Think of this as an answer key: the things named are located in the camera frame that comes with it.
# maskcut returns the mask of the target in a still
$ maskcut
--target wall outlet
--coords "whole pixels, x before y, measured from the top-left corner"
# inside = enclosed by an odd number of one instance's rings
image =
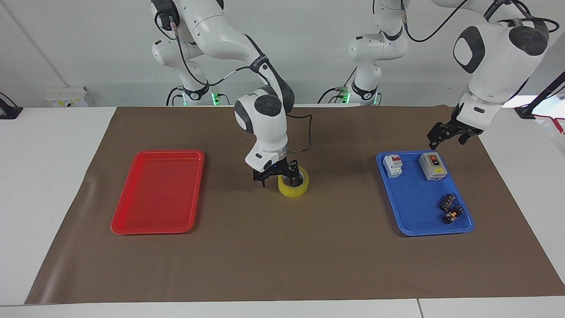
[[[51,89],[45,100],[51,107],[90,107],[94,103],[85,87]]]

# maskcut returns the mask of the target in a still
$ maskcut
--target cable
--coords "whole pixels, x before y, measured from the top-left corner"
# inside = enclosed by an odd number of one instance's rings
[[[559,23],[557,23],[557,21],[551,20],[551,19],[548,19],[548,18],[538,18],[538,17],[536,17],[536,16],[532,16],[532,17],[524,18],[524,19],[520,19],[520,20],[522,20],[522,21],[542,21],[542,22],[549,22],[549,23],[551,23],[551,24],[553,24],[553,25],[555,26],[555,28],[553,28],[553,29],[551,29],[551,30],[548,30],[549,33],[553,33],[553,32],[555,32],[555,31],[559,30],[559,28],[561,27],[561,25],[559,25]]]
[[[532,13],[530,12],[528,6],[526,6],[526,5],[524,4],[524,2],[522,2],[522,1],[520,1],[520,0],[512,0],[512,2],[514,3],[514,5],[515,5],[516,7],[518,7],[518,9],[519,9],[520,11],[522,11],[522,13],[523,13],[524,15],[526,15],[526,14],[530,14],[530,15],[531,15],[531,14],[532,14]]]
[[[208,87],[216,86],[216,85],[220,84],[221,82],[225,81],[226,78],[232,76],[232,75],[235,74],[236,72],[239,72],[239,71],[245,70],[245,69],[251,69],[251,67],[249,67],[249,66],[242,66],[242,67],[240,67],[240,68],[237,68],[235,71],[230,72],[228,75],[224,76],[223,78],[221,78],[221,79],[220,79],[219,81],[217,81],[216,83],[210,84],[210,82],[208,82],[208,80],[206,80],[206,83],[204,83],[204,82],[200,81],[199,79],[197,79],[196,76],[194,76],[194,74],[192,74],[192,72],[191,72],[191,70],[190,70],[190,67],[188,67],[188,65],[186,64],[186,59],[184,58],[184,53],[182,52],[182,46],[180,45],[180,40],[177,38],[176,41],[177,41],[177,44],[179,45],[180,57],[181,57],[181,59],[182,59],[182,62],[183,62],[183,64],[184,64],[184,67],[185,67],[186,70],[188,71],[188,74],[190,74],[191,77],[192,77],[196,82],[198,82],[198,84],[200,84],[200,85],[204,85],[204,86],[208,86]]]
[[[353,72],[351,72],[351,75],[349,75],[349,77],[347,78],[347,80],[345,81],[344,86],[347,86],[347,82],[349,82],[349,80],[351,79],[351,77],[353,76],[353,74],[355,73],[355,71],[357,70],[358,66],[355,66],[355,68],[353,69]]]
[[[166,12],[166,11],[165,11],[165,10],[161,10],[161,11],[158,11],[158,12],[155,14],[155,19],[154,19],[154,20],[155,20],[155,26],[156,26],[156,27],[159,29],[159,31],[161,31],[161,33],[162,33],[164,36],[166,36],[169,40],[173,40],[173,41],[174,41],[175,38],[174,38],[174,37],[170,37],[168,34],[166,34],[165,31],[163,31],[163,29],[162,29],[162,28],[159,26],[159,24],[157,23],[157,18],[159,17],[159,14],[164,13],[164,12]]]
[[[422,40],[418,40],[418,39],[413,38],[412,35],[410,34],[410,32],[408,31],[408,16],[406,15],[406,9],[404,7],[404,0],[400,0],[400,8],[403,12],[402,23],[404,24],[404,29],[406,30],[406,35],[408,35],[408,37],[412,41],[417,42],[417,43],[422,43],[422,42],[428,41],[430,38],[432,38],[434,35],[436,35],[436,33],[439,32],[439,30],[441,28],[444,27],[444,25],[457,13],[457,11],[459,11],[459,9],[461,9],[461,7],[463,7],[463,5],[465,3],[467,3],[467,1],[469,1],[469,0],[463,0],[463,2],[461,2],[461,4],[459,4],[459,6],[457,6],[457,8],[455,8],[455,10],[453,10],[453,12],[447,17],[447,19],[445,19],[444,22],[441,23],[440,26],[437,27],[437,29],[432,34],[430,34],[427,38],[424,38]]]
[[[524,83],[522,83],[522,85],[520,86],[520,88],[518,88],[518,90],[516,91],[516,93],[514,93],[514,95],[512,95],[512,97],[510,97],[509,100],[511,100],[512,98],[516,97],[524,88],[524,86],[526,86],[526,83],[529,81],[529,78],[526,79],[526,81]]]
[[[289,151],[288,154],[310,150],[310,148],[312,147],[312,114],[305,115],[305,116],[293,116],[293,115],[290,115],[290,114],[286,114],[286,116],[290,117],[290,118],[295,118],[295,119],[303,119],[303,118],[309,118],[310,119],[309,123],[308,123],[308,148]]]
[[[553,94],[547,96],[545,99],[552,98],[553,96],[555,96],[555,95],[561,93],[561,91],[562,91],[564,88],[565,88],[565,85],[564,85],[563,87],[559,88],[559,90],[557,90],[557,91],[554,92]]]
[[[0,94],[1,94],[2,96],[4,96],[5,98],[7,98],[7,99],[10,101],[10,103],[12,103],[14,106],[16,106],[16,107],[18,106],[16,103],[14,103],[14,101],[13,101],[11,98],[9,98],[8,96],[6,96],[6,94],[4,94],[4,93],[2,93],[2,92],[0,92]]]
[[[171,106],[174,106],[174,105],[175,105],[175,98],[177,98],[177,97],[183,97],[183,96],[182,96],[181,94],[175,95],[175,96],[173,97],[173,100],[171,101]]]
[[[560,25],[559,23],[557,23],[557,21],[555,20],[551,20],[548,18],[539,18],[537,16],[533,16],[532,13],[530,12],[530,9],[528,8],[528,6],[526,6],[524,4],[524,2],[520,1],[520,0],[511,0],[512,3],[518,8],[518,10],[520,10],[520,12],[522,12],[522,14],[525,16],[525,18],[523,19],[519,19],[521,21],[542,21],[542,22],[549,22],[551,24],[553,24],[555,26],[554,29],[548,30],[549,33],[555,32],[557,30],[559,30]]]
[[[177,86],[177,87],[173,88],[173,89],[169,92],[169,95],[167,96],[167,103],[165,104],[165,106],[168,106],[168,105],[169,105],[169,102],[170,102],[170,100],[171,100],[171,96],[173,95],[173,93],[174,93],[175,91],[180,91],[180,90],[181,90],[181,89],[179,88],[179,86]]]
[[[547,99],[552,98],[553,96],[555,96],[555,95],[561,93],[561,91],[564,90],[564,89],[565,89],[565,85],[564,85],[563,87],[559,88],[557,91],[553,92],[551,95],[545,97],[543,100],[547,100]],[[518,106],[518,107],[521,107],[521,108],[522,108],[522,107],[526,107],[526,106],[528,106],[528,105],[529,105],[529,104],[524,104],[524,105]]]
[[[232,103],[229,102],[229,98],[226,94],[218,94],[218,96],[224,96],[225,99],[228,101],[228,105],[231,105]]]
[[[316,104],[321,103],[322,99],[324,99],[324,97],[325,97],[329,92],[331,92],[331,91],[337,91],[337,90],[338,90],[338,88],[337,88],[337,87],[334,87],[334,88],[330,88],[329,90],[325,91],[325,92],[321,95],[320,99],[318,100],[318,102],[317,102]]]
[[[329,99],[328,104],[331,104],[331,103],[332,103],[332,99],[334,99],[334,98],[335,98],[336,100],[335,100],[333,103],[334,103],[334,104],[337,103],[337,100],[338,100],[340,97],[341,97],[341,95],[339,95],[339,94],[338,94],[338,95],[335,95],[334,97],[332,97],[332,98]]]

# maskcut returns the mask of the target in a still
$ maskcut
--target green light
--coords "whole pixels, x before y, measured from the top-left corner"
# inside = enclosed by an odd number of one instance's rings
[[[373,101],[373,106],[380,105],[382,100],[383,100],[383,94],[377,93],[377,95],[375,96],[375,100]]]
[[[218,106],[220,105],[220,98],[217,94],[215,93],[211,93],[212,95],[212,102],[214,103],[214,106]]]
[[[349,98],[351,97],[351,94],[349,93],[349,91],[347,90],[347,87],[341,87],[340,88],[340,98],[341,98],[341,102],[343,104],[349,104]]]

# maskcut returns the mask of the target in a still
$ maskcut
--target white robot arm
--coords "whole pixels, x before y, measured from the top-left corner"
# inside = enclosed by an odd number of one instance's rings
[[[263,184],[271,175],[282,174],[291,179],[298,177],[296,161],[288,163],[286,160],[288,137],[285,114],[292,110],[294,93],[251,37],[240,33],[229,23],[223,12],[223,0],[151,0],[151,3],[156,19],[160,19],[160,26],[175,33],[177,43],[173,44],[181,46],[182,42],[185,43],[183,51],[188,52],[186,56],[189,59],[204,54],[218,59],[244,61],[249,65],[244,68],[261,78],[264,86],[239,98],[234,105],[237,123],[257,137],[245,161],[254,169],[254,179]],[[158,61],[164,61],[164,65],[179,72],[185,88],[195,91],[217,84],[204,81],[203,71],[191,74],[189,70],[192,67],[199,69],[199,66],[171,53],[171,46],[171,42],[157,43],[154,55]]]
[[[454,0],[432,0],[443,7],[457,7]],[[457,39],[453,56],[469,74],[468,88],[446,124],[428,133],[430,148],[459,137],[465,144],[481,134],[502,105],[514,97],[531,76],[547,50],[549,31],[513,1],[469,0],[461,8],[480,13],[488,23],[465,29]]]
[[[363,34],[349,42],[347,52],[357,64],[355,78],[347,83],[349,102],[374,103],[381,68],[378,61],[401,58],[408,51],[408,38],[403,30],[400,0],[379,0],[375,8],[378,33]]]
[[[441,7],[478,12],[487,23],[465,29],[453,56],[471,80],[447,124],[437,123],[428,134],[430,147],[462,135],[464,144],[488,127],[496,112],[513,97],[540,64],[549,31],[543,19],[533,17],[514,0],[432,0]],[[379,0],[375,7],[377,34],[351,40],[348,52],[357,63],[357,75],[347,84],[350,102],[372,104],[381,77],[375,65],[402,57],[408,46],[406,8],[410,0]]]

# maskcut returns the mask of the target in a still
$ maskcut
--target white table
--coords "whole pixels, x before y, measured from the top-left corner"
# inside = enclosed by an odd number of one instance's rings
[[[15,121],[0,121],[0,188],[6,191],[0,199],[1,304],[25,301],[114,111],[25,109]],[[535,121],[519,120],[511,109],[501,110],[480,138],[565,281],[565,196],[559,188],[565,157]],[[563,312],[565,297],[0,307],[2,317],[562,317]]]

